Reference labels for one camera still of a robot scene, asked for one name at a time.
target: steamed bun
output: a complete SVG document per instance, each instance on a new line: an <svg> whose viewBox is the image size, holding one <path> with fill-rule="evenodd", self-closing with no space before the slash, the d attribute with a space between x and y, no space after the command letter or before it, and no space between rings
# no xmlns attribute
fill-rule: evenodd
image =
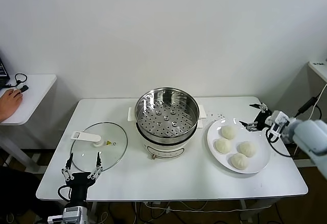
<svg viewBox="0 0 327 224"><path fill-rule="evenodd" d="M221 128L221 134L226 139L232 140L236 137L236 128L235 126L223 126Z"/></svg>
<svg viewBox="0 0 327 224"><path fill-rule="evenodd" d="M245 170L249 166L249 160L244 154L234 154L231 157L231 163L233 166L240 170Z"/></svg>
<svg viewBox="0 0 327 224"><path fill-rule="evenodd" d="M227 140L226 138L220 138L215 143L216 149L218 152L222 154L227 154L231 150L231 143L230 140Z"/></svg>
<svg viewBox="0 0 327 224"><path fill-rule="evenodd" d="M256 154L256 147L252 142L245 141L240 144L240 152L251 158Z"/></svg>

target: white desk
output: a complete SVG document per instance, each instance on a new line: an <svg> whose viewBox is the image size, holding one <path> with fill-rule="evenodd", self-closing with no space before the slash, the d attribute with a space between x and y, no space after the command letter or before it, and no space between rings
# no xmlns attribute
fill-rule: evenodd
<svg viewBox="0 0 327 224"><path fill-rule="evenodd" d="M10 77L11 80L9 83L16 84L15 75L11 74ZM0 123L0 126L19 126L26 123L57 79L54 74L28 74L27 77L26 84L29 89L23 93L23 101L17 111L11 117ZM0 90L0 96L6 90ZM31 159L9 138L4 136L1 131L0 135L0 147L26 166L26 171L34 173L43 173L45 171L46 166L39 166L35 163L38 160L39 154L35 154Z"/></svg>
<svg viewBox="0 0 327 224"><path fill-rule="evenodd" d="M69 158L73 131L83 130L101 121L111 121L124 128L128 146L121 161L103 172L88 190L89 201L180 201L232 200L247 198L276 198L303 195L308 188L290 158L271 150L268 166L253 175L242 175L222 166L206 146L206 133L218 114L252 122L258 110L249 104L258 103L255 97L196 98L204 105L207 119L175 159L151 160L142 147L144 138L135 124L127 121L128 108L137 99L83 99L78 103L42 178L36 196L42 200L60 200L57 189L65 184L61 174ZM279 141L275 147L287 153Z"/></svg>

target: glass pot lid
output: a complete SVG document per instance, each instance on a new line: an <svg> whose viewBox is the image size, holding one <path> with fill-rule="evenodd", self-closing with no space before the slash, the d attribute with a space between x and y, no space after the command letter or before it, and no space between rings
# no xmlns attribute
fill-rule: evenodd
<svg viewBox="0 0 327 224"><path fill-rule="evenodd" d="M73 142L71 149L71 153L74 153L73 164L80 171L92 172L95 169L98 152L104 171L121 160L127 148L127 135L121 126L112 122L101 122L86 128L83 132L89 133L84 134L86 139L92 140L101 136L101 144L99 146L93 141L82 139Z"/></svg>

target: human hand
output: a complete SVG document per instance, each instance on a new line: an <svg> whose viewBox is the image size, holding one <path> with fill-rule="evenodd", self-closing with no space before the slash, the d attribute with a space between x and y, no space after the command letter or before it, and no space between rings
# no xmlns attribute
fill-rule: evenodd
<svg viewBox="0 0 327 224"><path fill-rule="evenodd" d="M20 90L7 90L0 97L0 122L9 118L17 110L22 101Z"/></svg>

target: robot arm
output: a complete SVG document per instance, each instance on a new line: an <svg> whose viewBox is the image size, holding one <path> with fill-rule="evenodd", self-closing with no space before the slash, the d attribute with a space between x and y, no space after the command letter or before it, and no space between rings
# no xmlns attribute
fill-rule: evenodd
<svg viewBox="0 0 327 224"><path fill-rule="evenodd" d="M62 215L50 216L48 223L77 223L89 224L87 217L87 189L92 186L103 171L100 154L98 153L96 168L92 172L71 173L73 153L61 170L65 177L66 186L72 190L71 199L64 207Z"/></svg>
<svg viewBox="0 0 327 224"><path fill-rule="evenodd" d="M242 125L248 131L262 130L264 127L269 129L266 131L266 137L272 146L281 138L284 142L294 142L302 151L304 151L311 160L316 164L322 175L327 179L327 125L322 120L306 120L302 121L296 118L289 118L281 111L274 111L269 115L267 107L264 104L258 105L261 109L254 123L244 123Z"/></svg>

